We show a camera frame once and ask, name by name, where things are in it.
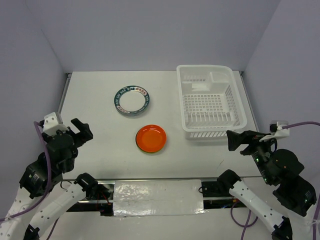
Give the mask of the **teal rim lettered plate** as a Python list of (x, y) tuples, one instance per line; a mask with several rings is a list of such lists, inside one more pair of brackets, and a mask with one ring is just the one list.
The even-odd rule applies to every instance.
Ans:
[(135, 117), (148, 109), (150, 95), (143, 87), (129, 85), (121, 88), (115, 94), (113, 102), (120, 114), (126, 117)]

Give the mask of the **red orange plate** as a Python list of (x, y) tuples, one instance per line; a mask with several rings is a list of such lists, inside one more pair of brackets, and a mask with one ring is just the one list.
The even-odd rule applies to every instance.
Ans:
[(135, 136), (137, 146), (165, 147), (167, 134), (165, 130), (155, 124), (143, 126)]

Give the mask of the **yellow patterned plate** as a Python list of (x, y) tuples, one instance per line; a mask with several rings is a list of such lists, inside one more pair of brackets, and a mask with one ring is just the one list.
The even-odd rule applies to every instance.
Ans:
[(157, 146), (157, 147), (150, 147), (150, 146), (137, 146), (142, 152), (148, 153), (148, 154), (155, 154), (163, 149), (163, 146)]

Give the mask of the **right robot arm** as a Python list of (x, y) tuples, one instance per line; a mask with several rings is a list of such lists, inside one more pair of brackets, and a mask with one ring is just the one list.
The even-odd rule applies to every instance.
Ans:
[(258, 197), (234, 171), (228, 169), (217, 179), (217, 190), (242, 202), (267, 227), (274, 240), (318, 240), (320, 238), (320, 198), (315, 188), (300, 173), (304, 166), (290, 150), (272, 148), (277, 140), (290, 135), (279, 126), (273, 133), (246, 130), (226, 132), (228, 149), (247, 147), (240, 153), (251, 156), (265, 184), (275, 186), (272, 192), (286, 208), (286, 215), (274, 210)]

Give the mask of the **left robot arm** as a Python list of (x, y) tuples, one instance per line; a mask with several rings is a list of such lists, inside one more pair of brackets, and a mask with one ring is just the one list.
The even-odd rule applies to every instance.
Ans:
[(43, 152), (26, 167), (13, 204), (0, 220), (2, 240), (38, 240), (75, 203), (97, 196), (97, 180), (82, 173), (61, 196), (45, 208), (39, 208), (54, 187), (63, 181), (63, 174), (74, 169), (78, 149), (93, 139), (87, 123), (78, 118), (71, 123), (78, 133), (65, 126), (55, 114), (47, 115), (41, 122), (34, 121)]

